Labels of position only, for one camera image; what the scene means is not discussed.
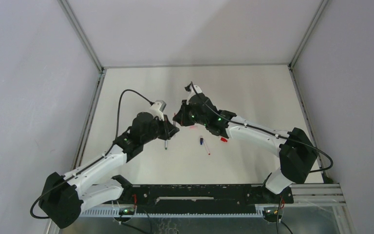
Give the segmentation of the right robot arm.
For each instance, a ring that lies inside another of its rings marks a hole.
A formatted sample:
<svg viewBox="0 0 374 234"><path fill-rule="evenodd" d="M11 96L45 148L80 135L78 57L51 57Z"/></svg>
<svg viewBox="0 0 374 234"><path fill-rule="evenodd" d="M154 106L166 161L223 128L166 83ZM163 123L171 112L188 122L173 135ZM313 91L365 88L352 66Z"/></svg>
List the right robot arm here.
<svg viewBox="0 0 374 234"><path fill-rule="evenodd" d="M262 197L269 203L276 202L289 185L305 183L318 156L302 129L265 129L234 112L217 109L204 94L182 100L173 121L181 126L203 125L215 136L244 140L277 156L280 166L268 176L262 189Z"/></svg>

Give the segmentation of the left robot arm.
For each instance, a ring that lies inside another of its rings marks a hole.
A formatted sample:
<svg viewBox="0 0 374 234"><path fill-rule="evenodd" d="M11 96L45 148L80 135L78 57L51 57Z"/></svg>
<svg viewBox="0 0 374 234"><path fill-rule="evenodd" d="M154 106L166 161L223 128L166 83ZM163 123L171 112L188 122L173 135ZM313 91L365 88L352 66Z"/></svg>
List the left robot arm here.
<svg viewBox="0 0 374 234"><path fill-rule="evenodd" d="M168 120L148 112L140 112L131 126L115 138L111 147L98 158L63 175L54 172L45 181L38 206L59 228L74 223L86 210L110 200L127 203L133 191L117 179L104 184L96 182L138 154L144 145L155 140L170 140L179 128Z"/></svg>

